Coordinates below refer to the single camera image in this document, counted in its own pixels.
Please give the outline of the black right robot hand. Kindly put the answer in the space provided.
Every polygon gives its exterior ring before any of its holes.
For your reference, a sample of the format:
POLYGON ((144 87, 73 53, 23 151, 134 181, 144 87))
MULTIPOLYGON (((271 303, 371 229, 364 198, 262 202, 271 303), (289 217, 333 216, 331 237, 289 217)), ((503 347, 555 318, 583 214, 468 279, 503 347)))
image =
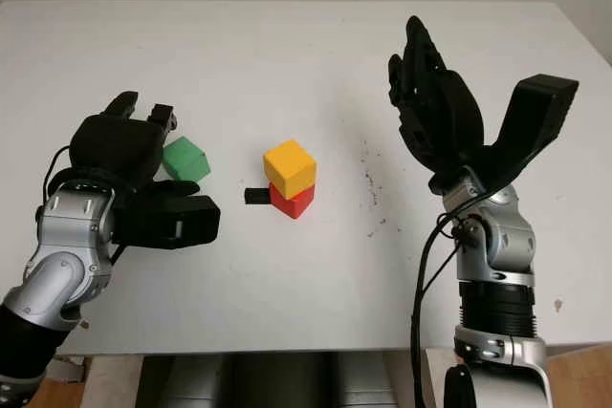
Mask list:
POLYGON ((463 78, 449 69, 421 19, 406 26, 402 55, 388 61, 389 97, 411 155, 439 175, 469 161, 484 146, 478 104, 463 78))

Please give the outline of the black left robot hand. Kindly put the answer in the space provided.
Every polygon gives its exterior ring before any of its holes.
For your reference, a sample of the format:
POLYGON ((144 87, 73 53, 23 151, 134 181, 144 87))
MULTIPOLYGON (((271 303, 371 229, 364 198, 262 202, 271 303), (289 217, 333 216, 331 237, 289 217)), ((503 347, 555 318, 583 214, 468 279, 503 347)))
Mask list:
POLYGON ((174 108, 163 104, 155 105, 145 120, 132 118, 138 96, 124 91, 80 124, 70 142, 72 166, 104 170, 133 188, 152 182, 177 119, 174 108))

